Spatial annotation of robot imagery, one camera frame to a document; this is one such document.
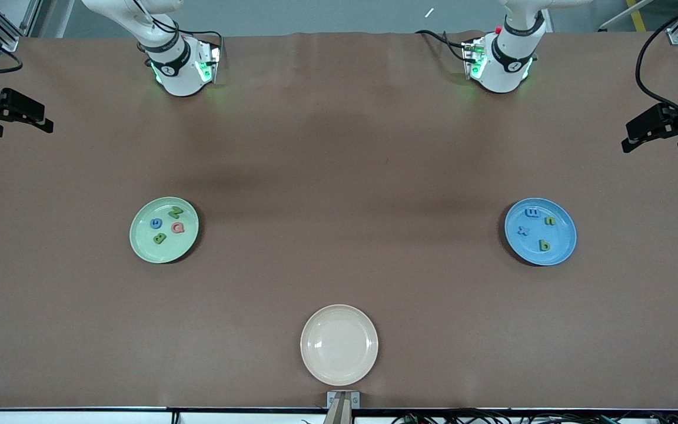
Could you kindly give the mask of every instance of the green plate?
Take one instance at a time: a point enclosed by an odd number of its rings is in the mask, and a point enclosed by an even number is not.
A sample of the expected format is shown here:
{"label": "green plate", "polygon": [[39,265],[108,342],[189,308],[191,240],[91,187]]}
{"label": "green plate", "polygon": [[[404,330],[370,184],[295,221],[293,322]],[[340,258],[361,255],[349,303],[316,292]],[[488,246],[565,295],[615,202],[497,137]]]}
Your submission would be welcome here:
{"label": "green plate", "polygon": [[192,204],[175,197],[158,198],[135,215],[129,227],[129,245],[148,262],[172,262],[193,246],[198,226]]}

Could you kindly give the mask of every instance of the metal bracket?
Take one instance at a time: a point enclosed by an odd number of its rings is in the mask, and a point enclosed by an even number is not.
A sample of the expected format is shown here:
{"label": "metal bracket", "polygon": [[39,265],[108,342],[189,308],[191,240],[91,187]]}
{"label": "metal bracket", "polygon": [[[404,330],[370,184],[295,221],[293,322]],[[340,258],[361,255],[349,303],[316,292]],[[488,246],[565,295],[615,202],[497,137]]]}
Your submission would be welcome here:
{"label": "metal bracket", "polygon": [[[326,418],[323,424],[352,424],[352,400],[351,395],[359,392],[350,392],[348,390],[339,390],[333,392],[334,397],[331,400],[331,407],[328,408]],[[358,405],[360,404],[360,397],[357,398]]]}
{"label": "metal bracket", "polygon": [[326,392],[326,407],[330,408],[331,402],[333,402],[334,398],[341,393],[347,394],[352,409],[360,409],[360,392],[356,390],[331,390],[330,392]]}
{"label": "metal bracket", "polygon": [[675,34],[670,28],[667,28],[666,35],[669,38],[671,45],[678,45],[678,34]]}

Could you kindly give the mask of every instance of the floor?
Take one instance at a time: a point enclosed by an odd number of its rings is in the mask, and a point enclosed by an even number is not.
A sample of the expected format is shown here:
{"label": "floor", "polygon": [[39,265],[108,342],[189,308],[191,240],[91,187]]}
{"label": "floor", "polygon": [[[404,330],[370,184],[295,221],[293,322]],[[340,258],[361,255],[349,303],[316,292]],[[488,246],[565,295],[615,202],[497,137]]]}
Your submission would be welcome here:
{"label": "floor", "polygon": [[[224,35],[285,35],[293,32],[462,32],[492,30],[504,19],[495,0],[217,0],[188,1],[172,17],[184,29],[215,29]],[[556,32],[594,32],[611,16],[627,8],[624,0],[595,0],[578,8],[553,10]],[[642,19],[653,30],[678,13],[678,0],[657,0],[642,9]],[[81,0],[51,0],[41,34],[85,37],[129,37],[110,19],[92,13]],[[634,31],[627,18],[611,31]]]}

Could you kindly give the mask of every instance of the empty plate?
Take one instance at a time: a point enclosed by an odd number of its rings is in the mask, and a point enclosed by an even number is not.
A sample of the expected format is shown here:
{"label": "empty plate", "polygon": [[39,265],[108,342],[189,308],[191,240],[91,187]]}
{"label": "empty plate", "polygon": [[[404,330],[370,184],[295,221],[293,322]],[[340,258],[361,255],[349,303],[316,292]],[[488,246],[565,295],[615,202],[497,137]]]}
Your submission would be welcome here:
{"label": "empty plate", "polygon": [[302,330],[300,351],[305,367],[331,386],[360,381],[378,356],[378,334],[371,319],[347,305],[326,306]]}

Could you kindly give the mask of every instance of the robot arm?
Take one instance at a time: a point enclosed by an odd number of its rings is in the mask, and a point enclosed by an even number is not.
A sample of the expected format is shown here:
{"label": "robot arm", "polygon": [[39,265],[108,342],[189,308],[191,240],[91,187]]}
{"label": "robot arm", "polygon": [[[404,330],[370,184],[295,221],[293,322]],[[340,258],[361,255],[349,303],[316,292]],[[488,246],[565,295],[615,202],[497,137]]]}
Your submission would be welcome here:
{"label": "robot arm", "polygon": [[527,78],[533,53],[546,33],[543,9],[572,8],[592,0],[498,0],[506,8],[503,30],[464,46],[466,75],[489,91],[508,93]]}
{"label": "robot arm", "polygon": [[156,80],[170,94],[189,96],[215,80],[219,46],[183,35],[166,14],[183,0],[83,0],[137,38],[151,59]]}

